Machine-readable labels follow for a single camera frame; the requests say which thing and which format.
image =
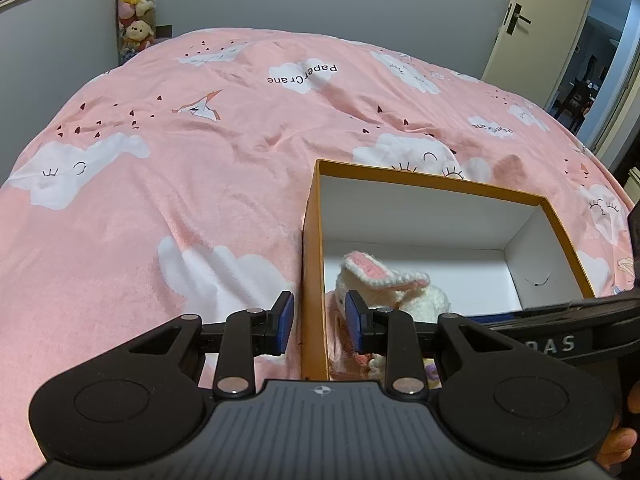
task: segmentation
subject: open box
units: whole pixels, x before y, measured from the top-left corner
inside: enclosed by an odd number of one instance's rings
[[[305,378],[329,378],[324,297],[353,250],[392,269],[425,270],[463,316],[594,297],[543,196],[318,160],[303,229]]]

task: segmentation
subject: door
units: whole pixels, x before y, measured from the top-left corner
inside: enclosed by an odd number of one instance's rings
[[[511,0],[482,80],[545,108],[582,31],[591,0]]]

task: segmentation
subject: black door handle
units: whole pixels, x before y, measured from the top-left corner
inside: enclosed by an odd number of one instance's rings
[[[525,23],[531,24],[531,20],[528,20],[524,16],[520,15],[520,11],[522,10],[522,6],[520,4],[515,4],[513,7],[513,14],[511,15],[511,21],[509,22],[509,27],[507,27],[507,34],[513,34],[513,31],[516,28],[516,23],[518,20],[522,20]]]

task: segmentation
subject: pink blanket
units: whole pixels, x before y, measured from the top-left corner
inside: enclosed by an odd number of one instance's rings
[[[527,100],[370,44],[192,32],[87,83],[0,189],[4,480],[42,462],[28,405],[53,375],[181,313],[297,291],[317,158],[546,195],[596,293],[631,286],[631,202]],[[298,377],[297,350],[258,380]]]

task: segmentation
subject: chair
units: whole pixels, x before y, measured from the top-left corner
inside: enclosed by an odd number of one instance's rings
[[[575,79],[574,87],[569,92],[569,95],[564,98],[564,101],[560,103],[554,117],[557,119],[564,111],[568,111],[573,119],[571,126],[569,126],[569,130],[572,131],[575,123],[579,122],[582,124],[584,120],[582,112],[588,107],[590,97],[591,89],[589,88],[589,84],[586,81],[578,81]]]

